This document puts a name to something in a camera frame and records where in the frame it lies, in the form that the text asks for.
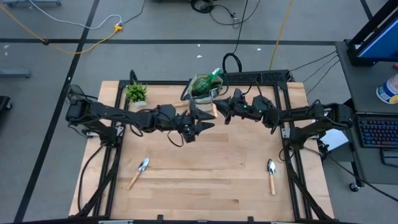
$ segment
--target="small potted plant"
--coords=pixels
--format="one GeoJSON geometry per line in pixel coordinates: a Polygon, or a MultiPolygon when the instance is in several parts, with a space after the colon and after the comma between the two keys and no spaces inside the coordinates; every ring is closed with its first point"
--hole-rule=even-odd
{"type": "Polygon", "coordinates": [[[132,85],[128,85],[126,89],[126,98],[134,103],[134,106],[140,107],[145,106],[147,100],[147,87],[134,82],[132,85]]]}

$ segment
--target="computer monitor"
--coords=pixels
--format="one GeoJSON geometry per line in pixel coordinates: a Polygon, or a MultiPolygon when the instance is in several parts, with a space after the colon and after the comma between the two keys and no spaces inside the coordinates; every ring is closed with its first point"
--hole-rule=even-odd
{"type": "Polygon", "coordinates": [[[398,62],[397,8],[398,1],[388,1],[349,42],[348,55],[354,66],[398,62]]]}

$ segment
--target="wooden tabletop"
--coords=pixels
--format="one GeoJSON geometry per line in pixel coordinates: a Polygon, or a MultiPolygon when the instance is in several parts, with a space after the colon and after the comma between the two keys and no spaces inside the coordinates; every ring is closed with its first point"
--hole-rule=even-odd
{"type": "MultiPolygon", "coordinates": [[[[105,81],[99,93],[99,101],[113,106],[118,82],[105,81]]],[[[288,83],[289,96],[293,108],[307,105],[307,97],[302,83],[288,83]]],[[[148,86],[148,106],[177,103],[184,86],[148,86]]],[[[246,91],[246,86],[238,87],[246,91]]],[[[235,86],[229,87],[226,97],[233,94],[235,86]]],[[[262,86],[262,94],[275,103],[272,87],[262,86]]],[[[251,104],[259,94],[256,88],[246,95],[251,104]]],[[[167,139],[167,133],[156,131],[135,136],[126,130],[118,180],[113,200],[111,218],[155,220],[164,215],[165,220],[247,220],[255,221],[294,221],[292,202],[285,164],[279,160],[282,149],[280,131],[273,135],[270,129],[260,122],[232,118],[230,125],[224,125],[224,117],[210,121],[216,124],[197,137],[197,141],[178,148],[167,139]],[[126,187],[134,177],[138,165],[145,158],[150,162],[146,171],[138,178],[131,190],[126,187]],[[267,161],[275,162],[274,174],[276,195],[271,195],[267,161]]],[[[296,122],[296,126],[308,125],[310,121],[296,122]]],[[[171,134],[179,144],[178,134],[171,134]]],[[[82,161],[82,167],[97,150],[98,138],[89,139],[82,161]]],[[[308,140],[306,147],[317,149],[314,140],[308,140]]],[[[88,165],[83,178],[81,193],[82,206],[98,186],[103,163],[102,150],[88,165]]],[[[323,167],[318,155],[302,150],[302,164],[307,189],[325,213],[333,217],[323,167]]],[[[70,214],[77,213],[77,186],[70,214]]],[[[298,188],[300,214],[304,216],[302,196],[298,188]]],[[[102,213],[108,190],[103,194],[102,213]]]]}

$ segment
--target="monitor screen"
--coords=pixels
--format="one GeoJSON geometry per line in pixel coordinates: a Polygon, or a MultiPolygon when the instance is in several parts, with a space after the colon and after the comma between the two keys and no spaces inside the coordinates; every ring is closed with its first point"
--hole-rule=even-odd
{"type": "Polygon", "coordinates": [[[373,42],[362,49],[358,57],[398,60],[398,19],[391,22],[373,42]]]}

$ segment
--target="white paper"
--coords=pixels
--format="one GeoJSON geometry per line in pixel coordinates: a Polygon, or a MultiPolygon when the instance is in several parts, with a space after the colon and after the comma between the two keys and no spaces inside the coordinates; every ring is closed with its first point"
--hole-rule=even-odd
{"type": "Polygon", "coordinates": [[[324,144],[329,145],[328,151],[332,151],[344,143],[348,142],[345,134],[337,129],[331,129],[326,132],[326,135],[321,138],[324,144]]]}

